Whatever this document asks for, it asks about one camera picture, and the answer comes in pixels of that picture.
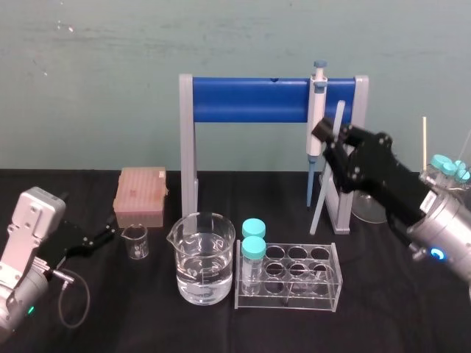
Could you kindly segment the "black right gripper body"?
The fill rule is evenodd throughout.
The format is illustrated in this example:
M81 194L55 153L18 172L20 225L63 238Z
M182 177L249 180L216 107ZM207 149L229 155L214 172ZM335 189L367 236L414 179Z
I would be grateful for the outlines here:
M394 156L388 134L349 126L347 144L353 147L347 159L348 191L369 194L402 222L425 217L420 206L431 188Z

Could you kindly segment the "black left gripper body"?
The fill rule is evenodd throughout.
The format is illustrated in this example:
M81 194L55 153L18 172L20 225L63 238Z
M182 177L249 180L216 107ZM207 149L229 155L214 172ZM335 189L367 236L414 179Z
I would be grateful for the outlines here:
M46 263L47 271L53 271L72 257L87 257L87 252L88 233L70 221L61 221L40 245L38 259Z

